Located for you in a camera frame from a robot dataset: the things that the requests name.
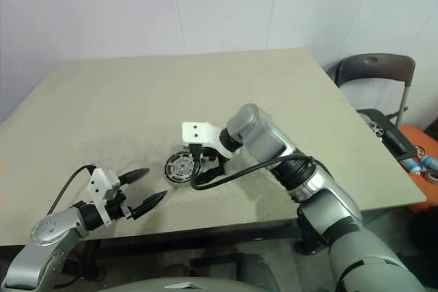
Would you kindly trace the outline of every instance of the blue object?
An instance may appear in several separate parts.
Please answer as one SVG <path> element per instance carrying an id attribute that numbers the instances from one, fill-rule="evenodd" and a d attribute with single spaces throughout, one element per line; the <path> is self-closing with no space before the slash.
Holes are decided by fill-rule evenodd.
<path id="1" fill-rule="evenodd" d="M 429 169 L 432 169 L 432 170 L 438 172 L 438 160 L 434 159 L 433 157 L 429 157 L 428 155 L 426 155 L 422 159 L 422 165 L 426 166 Z"/>
<path id="2" fill-rule="evenodd" d="M 400 164 L 410 173 L 410 174 L 420 174 L 422 167 L 414 159 L 401 160 Z"/>

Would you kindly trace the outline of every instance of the table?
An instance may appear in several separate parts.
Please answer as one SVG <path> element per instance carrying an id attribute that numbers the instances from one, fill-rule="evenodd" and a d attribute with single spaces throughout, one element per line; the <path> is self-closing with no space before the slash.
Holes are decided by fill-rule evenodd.
<path id="1" fill-rule="evenodd" d="M 1 126 L 0 245 L 26 243 L 32 226 L 79 166 L 151 172 L 126 188 L 138 205 L 168 195 L 137 221 L 119 220 L 91 239 L 269 222 L 296 205 L 267 171 L 208 191 L 174 188 L 164 162 L 181 147 L 183 121 L 223 127 L 256 103 L 298 147 L 326 164 L 361 209 L 421 202 L 424 196 L 304 49 L 64 62 Z M 243 152 L 230 171 L 255 164 Z M 78 176 L 57 206 L 90 198 Z"/>
<path id="2" fill-rule="evenodd" d="M 413 144 L 421 146 L 424 152 L 438 159 L 438 142 L 431 136 L 425 134 L 419 127 L 416 126 L 401 126 L 400 131 Z M 421 213 L 432 208 L 438 207 L 438 185 L 432 184 L 424 177 L 424 174 L 411 174 L 411 179 L 426 195 L 427 200 L 423 203 L 413 204 L 410 206 L 414 213 Z"/>

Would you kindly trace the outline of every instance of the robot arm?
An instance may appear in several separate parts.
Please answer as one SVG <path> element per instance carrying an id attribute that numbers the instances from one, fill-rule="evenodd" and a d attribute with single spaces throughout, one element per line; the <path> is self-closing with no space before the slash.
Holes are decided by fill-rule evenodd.
<path id="1" fill-rule="evenodd" d="M 31 232 L 31 240 L 12 261 L 1 285 L 1 292 L 51 291 L 60 275 L 68 253 L 91 230 L 110 226 L 121 217 L 137 219 L 155 207 L 166 191 L 147 198 L 137 208 L 125 204 L 120 190 L 147 173 L 139 169 L 117 177 L 112 171 L 93 170 L 88 191 L 92 203 L 79 202 L 73 207 L 40 220 Z"/>
<path id="2" fill-rule="evenodd" d="M 260 163 L 288 155 L 303 155 L 268 114 L 254 104 L 243 106 L 219 137 L 188 131 L 204 123 L 186 122 L 183 141 L 193 148 L 205 140 L 223 157 L 245 146 Z M 354 200 L 324 166 L 308 159 L 286 159 L 266 167 L 299 204 L 298 222 L 304 242 L 327 245 L 338 291 L 425 291 L 400 259 L 362 224 Z"/>

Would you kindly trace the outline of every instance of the orange object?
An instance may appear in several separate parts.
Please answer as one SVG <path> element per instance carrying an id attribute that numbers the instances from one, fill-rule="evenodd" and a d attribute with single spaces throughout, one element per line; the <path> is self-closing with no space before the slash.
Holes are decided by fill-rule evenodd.
<path id="1" fill-rule="evenodd" d="M 400 127 L 400 131 L 413 145 L 421 146 L 426 155 L 438 159 L 438 142 L 425 134 L 420 128 L 417 126 L 403 126 Z M 409 176 L 427 197 L 426 202 L 411 205 L 409 208 L 414 213 L 419 213 L 438 206 L 438 185 L 429 183 L 423 175 L 410 174 Z"/>

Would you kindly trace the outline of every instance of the chair backrest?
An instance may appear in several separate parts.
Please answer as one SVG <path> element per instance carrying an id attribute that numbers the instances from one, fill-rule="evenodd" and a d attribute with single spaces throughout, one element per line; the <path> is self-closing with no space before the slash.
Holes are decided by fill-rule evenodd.
<path id="1" fill-rule="evenodd" d="M 405 87 L 410 87 L 414 69 L 415 61 L 409 56 L 385 53 L 355 55 L 338 64 L 335 83 L 340 87 L 355 79 L 381 78 L 403 81 Z"/>

